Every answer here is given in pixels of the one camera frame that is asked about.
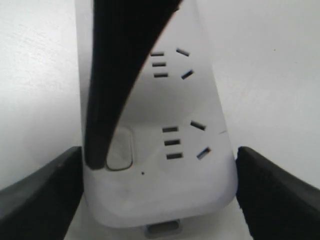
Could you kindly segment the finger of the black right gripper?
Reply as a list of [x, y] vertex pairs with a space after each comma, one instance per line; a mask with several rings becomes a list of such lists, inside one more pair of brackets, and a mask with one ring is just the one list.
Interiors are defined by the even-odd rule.
[[178, 0], [96, 0], [85, 121], [84, 160], [102, 169], [115, 128], [153, 46]]

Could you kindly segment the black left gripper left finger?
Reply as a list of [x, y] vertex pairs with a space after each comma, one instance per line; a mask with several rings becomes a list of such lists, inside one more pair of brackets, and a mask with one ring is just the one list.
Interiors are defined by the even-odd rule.
[[63, 240], [82, 198], [82, 148], [73, 146], [0, 191], [2, 240]]

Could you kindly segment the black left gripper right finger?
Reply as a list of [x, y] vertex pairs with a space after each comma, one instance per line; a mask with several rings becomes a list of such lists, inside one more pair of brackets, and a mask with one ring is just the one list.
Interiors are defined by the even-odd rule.
[[236, 199], [254, 240], [318, 240], [320, 190], [247, 146], [237, 152]]

